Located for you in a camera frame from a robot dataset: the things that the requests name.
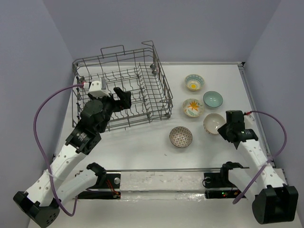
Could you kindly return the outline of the orange flower bowl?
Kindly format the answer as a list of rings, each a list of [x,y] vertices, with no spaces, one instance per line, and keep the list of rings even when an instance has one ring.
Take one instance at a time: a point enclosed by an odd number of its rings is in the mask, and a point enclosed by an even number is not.
[[[182,104],[184,113],[192,118],[199,117],[204,112],[204,106],[197,99],[187,99]]]

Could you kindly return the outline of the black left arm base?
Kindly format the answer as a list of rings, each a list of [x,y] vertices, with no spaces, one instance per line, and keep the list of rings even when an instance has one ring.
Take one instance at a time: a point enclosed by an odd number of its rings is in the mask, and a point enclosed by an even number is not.
[[[121,174],[108,172],[105,177],[98,177],[92,187],[84,190],[78,195],[80,200],[119,200],[121,198]]]

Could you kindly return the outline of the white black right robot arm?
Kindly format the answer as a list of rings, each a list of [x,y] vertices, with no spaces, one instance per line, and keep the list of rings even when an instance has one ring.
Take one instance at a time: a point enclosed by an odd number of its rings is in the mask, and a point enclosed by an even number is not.
[[[245,116],[250,114],[239,110],[226,111],[226,123],[218,133],[234,144],[249,168],[246,170],[240,163],[228,161],[222,165],[218,180],[223,186],[232,184],[240,190],[232,203],[237,204],[246,197],[259,224],[291,222],[296,214],[298,191],[286,184],[271,165],[285,148],[287,137],[277,153],[266,157],[254,130],[245,127]]]

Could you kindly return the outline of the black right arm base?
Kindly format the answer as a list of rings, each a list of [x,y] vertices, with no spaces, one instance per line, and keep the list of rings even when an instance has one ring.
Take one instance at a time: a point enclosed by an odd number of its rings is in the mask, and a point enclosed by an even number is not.
[[[206,172],[202,185],[206,199],[235,199],[241,191],[231,182],[223,180],[219,172]]]

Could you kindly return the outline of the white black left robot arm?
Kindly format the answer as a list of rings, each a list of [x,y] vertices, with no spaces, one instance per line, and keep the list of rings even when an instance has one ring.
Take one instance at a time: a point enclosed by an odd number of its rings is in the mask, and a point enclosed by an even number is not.
[[[106,170],[93,162],[69,182],[65,182],[71,171],[101,141],[101,133],[115,112],[131,108],[130,91],[115,87],[112,94],[92,95],[85,104],[78,124],[67,137],[66,143],[53,162],[46,160],[47,169],[26,191],[18,191],[13,200],[39,227],[50,226],[60,211],[74,216],[64,208],[64,203],[77,199],[78,195],[92,186],[99,188],[106,182]]]

